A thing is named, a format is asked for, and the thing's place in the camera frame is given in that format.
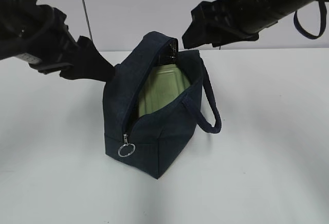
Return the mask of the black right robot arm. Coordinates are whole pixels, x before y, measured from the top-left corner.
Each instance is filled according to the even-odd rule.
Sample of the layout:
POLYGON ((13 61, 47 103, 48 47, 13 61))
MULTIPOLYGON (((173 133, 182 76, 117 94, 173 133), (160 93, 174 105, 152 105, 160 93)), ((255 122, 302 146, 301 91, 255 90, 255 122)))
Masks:
POLYGON ((192 11, 192 22, 182 36, 185 49, 211 44, 213 47, 236 42, 254 42, 260 31, 293 14, 297 31, 310 40, 321 37, 326 30, 328 0, 215 0, 202 1, 192 11), (320 30, 317 35, 306 31, 298 20, 297 11, 317 2, 320 30))

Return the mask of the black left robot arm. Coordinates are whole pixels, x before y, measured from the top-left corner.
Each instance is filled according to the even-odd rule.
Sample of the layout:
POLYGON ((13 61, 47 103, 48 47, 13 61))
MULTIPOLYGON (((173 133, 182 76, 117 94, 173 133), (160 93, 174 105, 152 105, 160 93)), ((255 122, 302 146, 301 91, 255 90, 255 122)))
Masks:
POLYGON ((42 74, 59 72, 67 80, 109 82, 115 68, 91 38, 75 40, 67 15, 38 0, 1 0, 1 60, 16 57, 42 74))

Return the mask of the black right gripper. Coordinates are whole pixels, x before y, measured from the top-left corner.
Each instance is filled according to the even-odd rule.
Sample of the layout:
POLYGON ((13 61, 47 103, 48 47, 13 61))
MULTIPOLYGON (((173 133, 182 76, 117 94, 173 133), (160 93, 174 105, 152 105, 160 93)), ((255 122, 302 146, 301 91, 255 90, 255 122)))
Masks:
POLYGON ((192 22, 182 35, 184 49, 211 44, 213 47, 236 42, 255 42, 259 33, 247 33, 238 25, 229 0, 202 1, 191 10, 192 22))

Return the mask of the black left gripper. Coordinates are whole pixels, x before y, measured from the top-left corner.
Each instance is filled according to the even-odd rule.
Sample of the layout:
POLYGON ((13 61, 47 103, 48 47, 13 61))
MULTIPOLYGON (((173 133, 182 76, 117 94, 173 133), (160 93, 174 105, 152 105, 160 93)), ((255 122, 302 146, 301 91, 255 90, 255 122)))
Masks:
POLYGON ((114 66, 91 39, 80 36, 76 42, 66 18, 65 13, 49 5, 24 10, 1 4, 1 60, 17 57, 42 74, 61 71, 60 77, 67 80, 111 81, 114 66))

